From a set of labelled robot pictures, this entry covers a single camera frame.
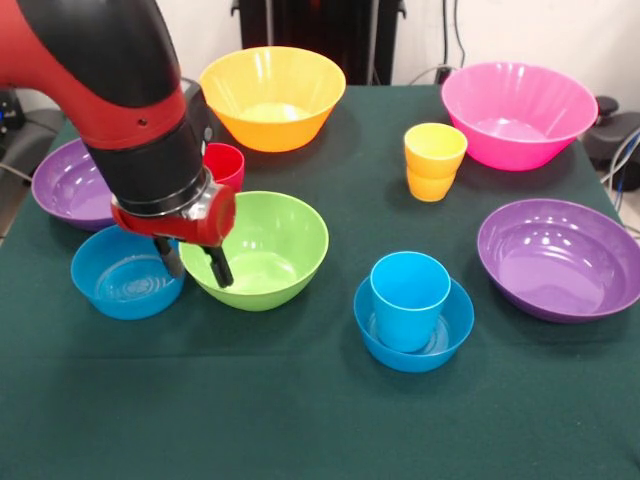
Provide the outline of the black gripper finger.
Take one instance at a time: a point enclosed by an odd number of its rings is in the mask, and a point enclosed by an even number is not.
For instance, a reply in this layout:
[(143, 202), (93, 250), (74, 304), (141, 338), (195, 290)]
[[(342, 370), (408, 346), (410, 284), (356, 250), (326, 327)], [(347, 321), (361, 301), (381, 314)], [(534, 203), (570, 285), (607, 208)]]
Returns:
[(168, 273), (173, 278), (182, 277), (184, 275), (184, 266), (179, 258), (179, 254), (171, 246), (169, 240), (164, 237), (154, 237), (153, 244)]
[(202, 251), (209, 259), (209, 266), (217, 285), (225, 289), (234, 283), (233, 274), (221, 246), (202, 246)]

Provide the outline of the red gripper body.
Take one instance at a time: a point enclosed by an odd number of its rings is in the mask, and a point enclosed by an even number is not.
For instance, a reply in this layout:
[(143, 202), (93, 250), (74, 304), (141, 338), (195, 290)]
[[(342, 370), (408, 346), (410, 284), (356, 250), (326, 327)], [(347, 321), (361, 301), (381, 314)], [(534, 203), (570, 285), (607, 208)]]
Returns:
[(201, 246), (221, 246), (234, 226), (235, 192), (226, 185), (210, 183), (202, 195), (184, 209), (151, 217), (126, 212), (112, 197), (111, 212), (121, 228), (139, 235), (173, 238)]

